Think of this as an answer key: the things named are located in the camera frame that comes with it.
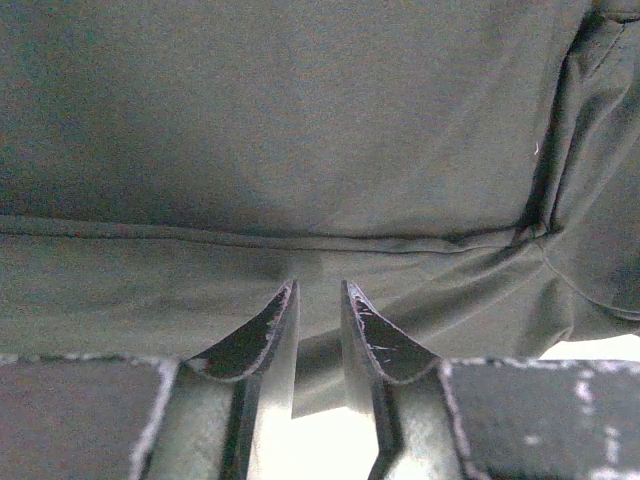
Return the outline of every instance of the cloth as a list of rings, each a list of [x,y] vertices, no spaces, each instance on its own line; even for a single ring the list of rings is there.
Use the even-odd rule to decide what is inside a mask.
[[[640,2],[12,1],[0,352],[187,358],[340,282],[444,357],[640,331]]]

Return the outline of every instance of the scratched metal edge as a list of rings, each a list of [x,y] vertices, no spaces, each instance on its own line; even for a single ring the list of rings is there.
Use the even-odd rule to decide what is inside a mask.
[[[237,375],[235,377],[217,377],[214,375],[209,375],[205,371],[206,360],[198,359],[192,357],[188,360],[185,360],[186,364],[193,369],[199,376],[209,378],[221,383],[236,383],[242,380],[248,379],[251,375],[255,373],[259,373],[269,368],[271,364],[271,360],[275,355],[275,351],[280,344],[280,340],[282,339],[282,333],[286,327],[286,311],[291,308],[299,308],[299,300],[300,300],[300,287],[298,281],[296,279],[287,280],[284,282],[276,291],[276,293],[271,297],[271,299],[267,302],[267,304],[254,315],[248,322],[246,322],[241,327],[237,328],[233,332],[231,332],[227,337],[233,335],[240,328],[246,326],[248,323],[255,321],[257,317],[259,317],[269,306],[279,297],[283,296],[282,301],[278,307],[278,310],[273,315],[272,319],[267,322],[267,325],[270,327],[269,332],[267,333],[267,344],[261,350],[260,354],[256,357],[255,361],[249,366],[247,370],[245,370],[241,375]]]
[[[591,368],[598,373],[626,372],[640,375],[640,362],[629,360],[538,360],[532,358],[456,358],[448,360],[451,365],[509,366],[521,369],[570,370]]]
[[[132,365],[147,364],[159,367],[166,362],[180,363],[177,358],[171,357],[149,357],[144,355],[133,355],[127,353],[66,353],[61,355],[14,355],[0,354],[0,365],[12,363],[53,363],[53,362],[126,362]]]
[[[425,363],[423,366],[417,368],[416,372],[413,375],[411,375],[409,378],[404,380],[398,380],[397,378],[392,377],[390,374],[388,374],[385,368],[382,365],[380,365],[380,362],[378,362],[375,355],[371,352],[371,349],[369,348],[369,343],[367,341],[366,334],[364,333],[360,325],[360,321],[363,321],[363,320],[361,319],[361,315],[359,314],[358,308],[355,305],[355,301],[361,301],[365,305],[367,305],[367,307],[386,326],[396,330],[398,333],[403,335],[408,342],[414,343],[416,346],[420,347],[423,350],[426,350],[426,351],[428,350],[424,348],[422,345],[420,345],[420,343],[416,342],[410,335],[408,335],[402,329],[398,328],[393,322],[391,322],[386,317],[384,317],[378,310],[376,310],[375,306],[371,303],[371,301],[367,298],[367,296],[364,294],[362,289],[355,282],[345,280],[345,283],[346,283],[346,289],[349,296],[351,310],[353,312],[353,318],[356,320],[354,322],[354,326],[357,332],[357,336],[362,340],[362,344],[365,347],[364,350],[370,361],[370,364],[366,368],[372,376],[373,374],[375,374],[375,376],[379,376],[381,380],[391,385],[397,385],[397,386],[409,385],[417,381],[418,379],[422,378],[423,376],[427,375],[433,368],[436,367],[436,365],[441,361],[440,358],[434,358],[432,361]]]

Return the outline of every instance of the chipped paint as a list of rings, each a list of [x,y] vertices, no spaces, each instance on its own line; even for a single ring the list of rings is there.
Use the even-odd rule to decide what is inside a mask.
[[[0,355],[0,366],[16,363],[19,359],[18,355]]]
[[[589,404],[593,403],[593,395],[589,390],[588,382],[581,380],[576,384],[576,395],[580,400],[582,400],[585,403],[589,403]]]
[[[478,470],[471,460],[471,444],[462,426],[462,415],[453,393],[453,386],[451,385],[451,375],[453,373],[453,365],[450,362],[443,361],[440,363],[438,369],[438,377],[442,384],[445,400],[449,407],[451,419],[453,420],[453,435],[457,439],[456,445],[460,456],[464,463],[464,469],[467,475],[474,480],[491,480],[491,477],[485,472]]]
[[[607,461],[615,465],[620,457],[620,443],[618,442],[620,432],[611,426],[607,426],[604,430],[607,434]]]
[[[539,445],[542,442],[542,439],[537,435],[527,435],[524,437],[524,443],[527,445]]]
[[[630,362],[624,360],[538,360],[538,359],[452,359],[451,363],[459,365],[491,365],[494,367],[512,366],[522,369],[539,369],[539,370],[570,370],[576,367],[590,367],[593,371],[599,373],[618,373],[626,372],[632,375],[640,375],[640,362]]]
[[[140,480],[142,478],[149,454],[153,449],[156,437],[160,431],[164,411],[171,397],[171,388],[173,387],[179,365],[178,361],[165,360],[157,366],[161,378],[160,389],[156,396],[153,409],[151,410],[149,422],[131,452],[131,473],[129,474],[129,480]]]
[[[640,480],[640,471],[619,472],[611,467],[603,467],[589,472],[589,480]]]

